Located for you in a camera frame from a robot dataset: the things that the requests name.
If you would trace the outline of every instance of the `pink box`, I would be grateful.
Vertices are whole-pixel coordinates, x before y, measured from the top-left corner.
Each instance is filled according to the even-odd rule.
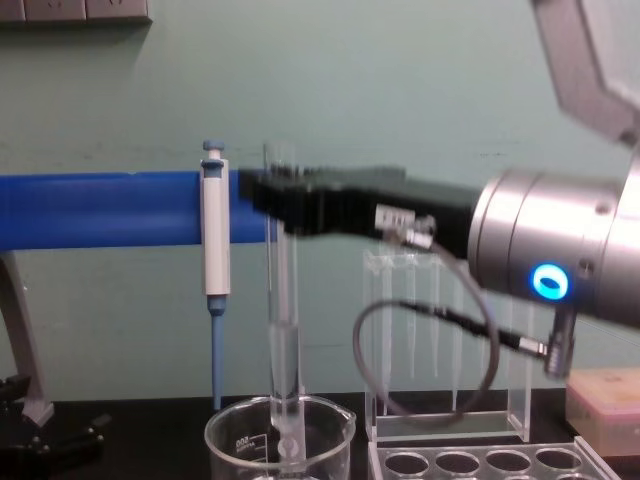
[[[600,456],[640,455],[640,368],[572,371],[566,417]]]

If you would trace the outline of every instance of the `glass beaker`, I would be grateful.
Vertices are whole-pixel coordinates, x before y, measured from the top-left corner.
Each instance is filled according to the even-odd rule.
[[[301,396],[306,459],[281,462],[280,432],[271,422],[272,398],[236,403],[205,427],[211,478],[216,480],[347,480],[356,416],[329,400]]]

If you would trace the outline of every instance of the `rack hole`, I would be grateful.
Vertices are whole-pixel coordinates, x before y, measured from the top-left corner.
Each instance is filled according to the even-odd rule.
[[[384,461],[385,467],[398,475],[421,476],[429,469],[429,462],[416,453],[396,453]]]
[[[480,468],[476,457],[465,452],[446,452],[436,457],[436,465],[445,472],[454,474],[470,474]]]
[[[536,458],[541,464],[557,470],[573,470],[582,465],[582,460],[578,455],[561,448],[539,450],[536,453]]]
[[[531,466],[529,457],[514,450],[497,450],[487,454],[487,463],[505,472],[524,472]]]

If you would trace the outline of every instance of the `clear acrylic rack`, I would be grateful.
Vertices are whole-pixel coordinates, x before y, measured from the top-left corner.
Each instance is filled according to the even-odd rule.
[[[462,284],[433,255],[387,247],[366,251],[363,293],[365,305],[391,298],[420,300],[481,319]],[[494,294],[487,294],[486,300],[502,328],[533,333],[532,305]],[[456,408],[484,375],[489,349],[486,341],[436,319],[384,309],[374,314],[365,332],[363,348],[376,378],[392,398],[421,418],[422,425],[428,426],[429,419],[438,420]],[[491,405],[485,406],[487,410],[470,412],[450,427],[417,428],[405,418],[391,415],[367,392],[367,433],[372,442],[387,443],[506,436],[527,442],[531,383],[531,359],[502,349],[496,392],[492,392],[495,396]]]

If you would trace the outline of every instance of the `white label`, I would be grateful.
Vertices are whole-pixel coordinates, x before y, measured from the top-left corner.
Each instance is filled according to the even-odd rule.
[[[390,230],[410,225],[416,220],[416,212],[402,208],[378,205],[376,207],[376,230]]]

